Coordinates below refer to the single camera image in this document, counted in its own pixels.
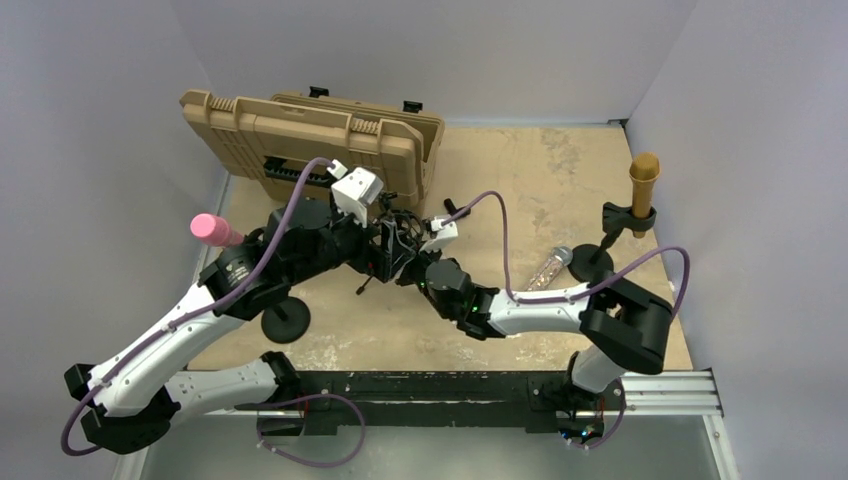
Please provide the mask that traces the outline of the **black tripod shock mount stand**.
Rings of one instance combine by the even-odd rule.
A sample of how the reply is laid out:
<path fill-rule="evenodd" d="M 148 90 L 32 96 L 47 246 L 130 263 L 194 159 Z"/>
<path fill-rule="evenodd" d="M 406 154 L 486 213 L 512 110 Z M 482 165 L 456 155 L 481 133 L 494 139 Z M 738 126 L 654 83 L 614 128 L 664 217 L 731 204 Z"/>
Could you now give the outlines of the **black tripod shock mount stand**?
<path fill-rule="evenodd" d="M 379 214 L 374 219 L 370 220 L 368 223 L 368 226 L 376 220 L 393 221 L 396 223 L 395 242 L 398 246 L 398 254 L 394 265 L 395 276 L 388 282 L 381 282 L 394 282 L 396 285 L 398 285 L 397 275 L 404 263 L 404 260 L 402 259 L 401 247 L 411 247 L 415 251 L 419 251 L 424 242 L 425 237 L 424 223 L 416 213 L 411 210 L 393 207 L 392 201 L 395 200 L 397 197 L 398 194 L 396 192 L 380 193 L 377 197 L 377 202 L 379 205 Z M 362 295 L 366 290 L 368 284 L 375 279 L 371 276 L 366 276 L 367 279 L 356 289 L 356 295 Z"/>

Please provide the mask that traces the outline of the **black round base stand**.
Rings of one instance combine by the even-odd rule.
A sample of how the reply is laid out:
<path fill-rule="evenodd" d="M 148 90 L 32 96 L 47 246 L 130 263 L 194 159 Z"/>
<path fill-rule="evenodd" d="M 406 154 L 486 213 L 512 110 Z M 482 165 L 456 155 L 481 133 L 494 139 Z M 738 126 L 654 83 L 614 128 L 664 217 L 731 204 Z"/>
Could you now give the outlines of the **black round base stand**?
<path fill-rule="evenodd" d="M 309 329 L 311 312 L 305 302 L 289 297 L 265 309 L 261 316 L 264 336 L 277 344 L 289 344 L 300 339 Z"/>

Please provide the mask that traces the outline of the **silver mesh glitter microphone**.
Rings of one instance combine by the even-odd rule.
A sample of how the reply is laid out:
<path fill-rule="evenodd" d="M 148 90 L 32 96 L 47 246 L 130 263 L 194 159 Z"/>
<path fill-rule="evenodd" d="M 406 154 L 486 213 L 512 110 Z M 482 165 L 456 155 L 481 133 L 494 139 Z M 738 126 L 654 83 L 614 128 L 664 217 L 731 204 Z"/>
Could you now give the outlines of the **silver mesh glitter microphone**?
<path fill-rule="evenodd" d="M 554 247 L 545 262 L 527 282 L 526 291 L 546 290 L 573 259 L 573 251 L 567 246 Z"/>

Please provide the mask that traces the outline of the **pink microphone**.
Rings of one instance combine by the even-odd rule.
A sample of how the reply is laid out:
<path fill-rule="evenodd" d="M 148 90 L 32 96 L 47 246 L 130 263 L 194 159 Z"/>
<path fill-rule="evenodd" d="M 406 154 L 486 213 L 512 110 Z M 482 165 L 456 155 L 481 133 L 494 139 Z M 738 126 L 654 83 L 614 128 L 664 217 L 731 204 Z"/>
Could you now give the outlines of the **pink microphone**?
<path fill-rule="evenodd" d="M 226 219 L 211 213 L 196 215 L 189 224 L 192 235 L 210 247 L 226 248 L 239 245 L 244 236 L 236 231 Z"/>

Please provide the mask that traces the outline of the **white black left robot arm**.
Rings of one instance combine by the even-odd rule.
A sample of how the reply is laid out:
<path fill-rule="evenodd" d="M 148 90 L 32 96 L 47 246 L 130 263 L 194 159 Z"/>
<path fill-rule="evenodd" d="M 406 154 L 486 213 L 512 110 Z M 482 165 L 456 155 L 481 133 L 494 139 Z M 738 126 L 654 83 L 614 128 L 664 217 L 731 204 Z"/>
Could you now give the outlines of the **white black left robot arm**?
<path fill-rule="evenodd" d="M 360 220 L 338 206 L 302 197 L 274 211 L 201 272 L 178 303 L 140 338 L 97 365 L 65 374 L 90 452 L 142 450 L 181 422 L 230 407 L 306 407 L 312 396 L 289 359 L 267 352 L 244 365 L 194 372 L 189 362 L 219 338 L 265 311 L 291 318 L 306 305 L 291 289 L 347 265 L 367 278 L 392 281 L 417 255 L 415 216 L 384 208 Z"/>

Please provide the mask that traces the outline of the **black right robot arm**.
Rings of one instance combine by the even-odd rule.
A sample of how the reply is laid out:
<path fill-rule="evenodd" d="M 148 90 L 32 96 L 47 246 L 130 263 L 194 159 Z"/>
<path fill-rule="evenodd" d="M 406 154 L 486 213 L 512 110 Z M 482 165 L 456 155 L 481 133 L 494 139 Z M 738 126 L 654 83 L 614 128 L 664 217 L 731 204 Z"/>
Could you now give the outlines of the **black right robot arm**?
<path fill-rule="evenodd" d="M 424 252 L 395 282 L 415 286 L 441 318 L 477 340 L 532 332 L 583 335 L 590 345 L 561 381 L 564 399 L 576 407 L 626 372 L 657 375 L 664 369 L 674 307 L 620 273 L 602 271 L 563 290 L 513 292 L 478 285 L 455 259 Z"/>

